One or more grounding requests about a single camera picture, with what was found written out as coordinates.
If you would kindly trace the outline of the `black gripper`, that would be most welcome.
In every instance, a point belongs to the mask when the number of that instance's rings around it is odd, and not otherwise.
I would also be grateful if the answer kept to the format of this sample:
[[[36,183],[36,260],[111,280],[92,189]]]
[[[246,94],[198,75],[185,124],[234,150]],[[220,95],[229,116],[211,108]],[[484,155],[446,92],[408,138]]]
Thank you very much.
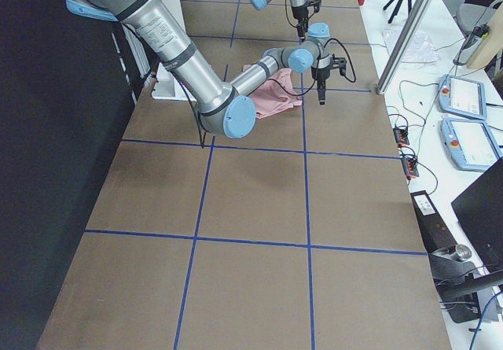
[[[317,82],[317,93],[319,105],[325,105],[326,102],[326,80],[330,77],[331,67],[312,67],[311,77]]]
[[[308,29],[309,11],[306,4],[301,6],[292,6],[292,15],[298,21],[296,24],[297,35],[299,38],[305,38]]]

